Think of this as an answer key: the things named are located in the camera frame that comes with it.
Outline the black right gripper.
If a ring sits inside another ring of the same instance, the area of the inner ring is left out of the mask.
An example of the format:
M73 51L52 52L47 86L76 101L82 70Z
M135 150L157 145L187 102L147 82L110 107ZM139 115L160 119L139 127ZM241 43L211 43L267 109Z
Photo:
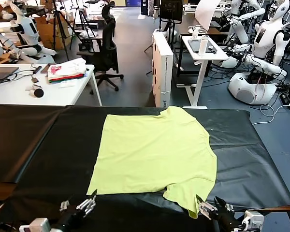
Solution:
M234 217L234 206L227 203L224 199L216 196L215 206L204 202L201 197L196 195L199 204L199 211L208 219L216 219L221 232L233 232L234 229L241 228L242 222Z

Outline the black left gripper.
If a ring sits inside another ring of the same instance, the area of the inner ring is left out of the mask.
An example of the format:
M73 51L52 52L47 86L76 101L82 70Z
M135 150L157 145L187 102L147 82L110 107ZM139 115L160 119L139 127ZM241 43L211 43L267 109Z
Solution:
M86 217L95 207L97 190L84 200L76 208L68 208L70 202L68 200L61 202L59 211L65 211L58 222L51 226L51 232L71 232L81 226L83 218Z

